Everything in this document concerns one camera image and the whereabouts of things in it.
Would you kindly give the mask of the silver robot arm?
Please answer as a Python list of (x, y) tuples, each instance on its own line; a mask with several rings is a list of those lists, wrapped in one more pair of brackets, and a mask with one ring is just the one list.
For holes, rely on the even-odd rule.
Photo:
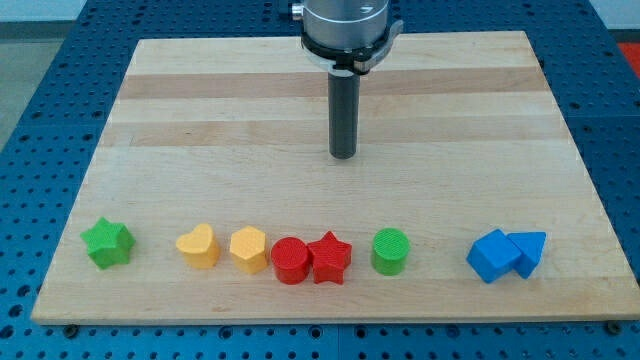
[(404, 22), (392, 22), (388, 0), (302, 0), (291, 5), (308, 59), (340, 77), (362, 76), (391, 52)]

